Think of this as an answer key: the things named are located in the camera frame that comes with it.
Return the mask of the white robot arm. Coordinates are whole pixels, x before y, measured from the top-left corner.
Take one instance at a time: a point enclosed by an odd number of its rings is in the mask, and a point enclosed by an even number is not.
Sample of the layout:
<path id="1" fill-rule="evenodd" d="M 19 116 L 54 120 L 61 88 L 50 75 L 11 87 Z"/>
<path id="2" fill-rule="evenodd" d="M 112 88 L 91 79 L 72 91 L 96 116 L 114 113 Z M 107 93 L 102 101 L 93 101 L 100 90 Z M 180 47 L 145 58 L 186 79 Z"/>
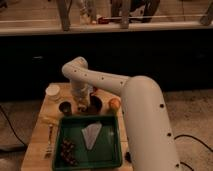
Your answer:
<path id="1" fill-rule="evenodd" d="M 133 171 L 182 171 L 159 85 L 147 76 L 122 76 L 88 69 L 83 57 L 62 67 L 75 87 L 90 84 L 121 98 Z"/>

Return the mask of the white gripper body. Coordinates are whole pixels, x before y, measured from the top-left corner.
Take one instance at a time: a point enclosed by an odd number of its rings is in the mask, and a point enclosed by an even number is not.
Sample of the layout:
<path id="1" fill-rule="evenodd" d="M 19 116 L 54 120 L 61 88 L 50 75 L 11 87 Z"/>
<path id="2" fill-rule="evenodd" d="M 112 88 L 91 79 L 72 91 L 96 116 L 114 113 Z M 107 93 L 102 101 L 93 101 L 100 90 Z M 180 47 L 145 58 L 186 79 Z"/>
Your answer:
<path id="1" fill-rule="evenodd" d="M 72 95 L 78 107 L 87 108 L 89 106 L 89 93 L 87 88 L 75 89 L 72 91 Z"/>

